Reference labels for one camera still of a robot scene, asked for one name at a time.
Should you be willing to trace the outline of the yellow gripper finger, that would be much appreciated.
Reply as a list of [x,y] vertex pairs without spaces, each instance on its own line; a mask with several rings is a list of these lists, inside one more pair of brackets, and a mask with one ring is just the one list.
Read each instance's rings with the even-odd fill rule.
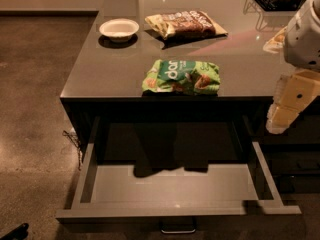
[[298,113],[307,108],[320,93],[320,73],[297,69],[292,75],[282,75],[273,96],[274,103]]
[[297,110],[281,107],[273,103],[267,113],[266,129],[271,134],[282,134],[290,127],[298,115],[299,112]]

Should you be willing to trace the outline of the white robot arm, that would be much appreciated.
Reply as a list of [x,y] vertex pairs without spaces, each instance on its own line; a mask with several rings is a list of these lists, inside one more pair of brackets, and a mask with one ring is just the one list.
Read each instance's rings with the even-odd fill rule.
[[292,75],[278,80],[267,114],[268,132],[282,134],[320,95],[320,0],[306,0],[263,50],[283,51],[285,61],[295,67]]

